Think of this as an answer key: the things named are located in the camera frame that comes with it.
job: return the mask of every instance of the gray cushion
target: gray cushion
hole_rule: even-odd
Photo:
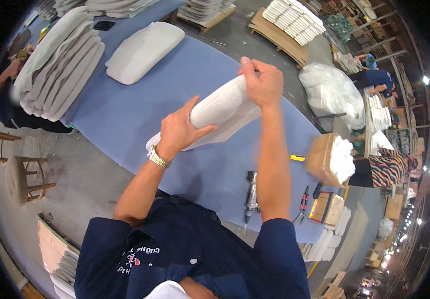
[[[15,207],[21,207],[27,202],[29,193],[24,163],[20,157],[11,156],[7,160],[5,167],[5,182],[8,197]]]

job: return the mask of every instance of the gold watch band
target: gold watch band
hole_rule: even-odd
[[[172,164],[172,162],[169,162],[169,161],[162,159],[157,154],[157,147],[156,146],[152,146],[152,148],[150,149],[148,159],[150,161],[152,161],[153,163],[157,164],[158,166],[162,167],[162,168],[169,168],[170,165]]]

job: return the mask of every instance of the wooden pallet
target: wooden pallet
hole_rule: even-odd
[[[232,14],[236,9],[236,5],[231,5],[227,10],[220,12],[218,15],[216,15],[213,19],[206,22],[198,22],[192,19],[189,19],[182,15],[177,15],[179,19],[182,19],[183,21],[186,21],[187,23],[193,24],[197,27],[200,27],[200,34],[205,34],[207,31],[209,31],[213,26],[217,25],[219,22],[224,20],[226,17],[228,17],[230,14]]]
[[[296,67],[298,69],[304,67],[308,60],[308,46],[301,46],[282,29],[263,18],[264,11],[265,8],[260,8],[251,20],[251,23],[248,24],[248,27],[251,28],[250,33],[253,34],[254,32],[257,32],[271,41],[276,45],[276,51],[283,51],[296,61],[298,64]]]

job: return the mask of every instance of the navy blue shirt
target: navy blue shirt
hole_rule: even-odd
[[[367,84],[373,85],[376,87],[377,85],[386,85],[386,89],[384,91],[380,91],[386,98],[391,96],[391,89],[393,88],[393,79],[389,72],[382,69],[367,69],[364,71]]]
[[[219,298],[310,297],[290,221],[263,223],[251,248],[212,211],[169,198],[155,200],[135,230],[119,220],[90,220],[75,294],[78,299],[143,298],[158,284],[185,276]]]

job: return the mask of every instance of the red-handled pliers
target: red-handled pliers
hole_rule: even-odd
[[[300,224],[301,224],[303,219],[306,217],[305,210],[306,210],[306,204],[308,203],[309,193],[310,193],[310,186],[306,186],[305,193],[303,194],[303,197],[302,197],[302,202],[300,202],[300,213],[298,213],[295,220],[293,220],[293,224],[296,224],[297,220],[300,220]]]

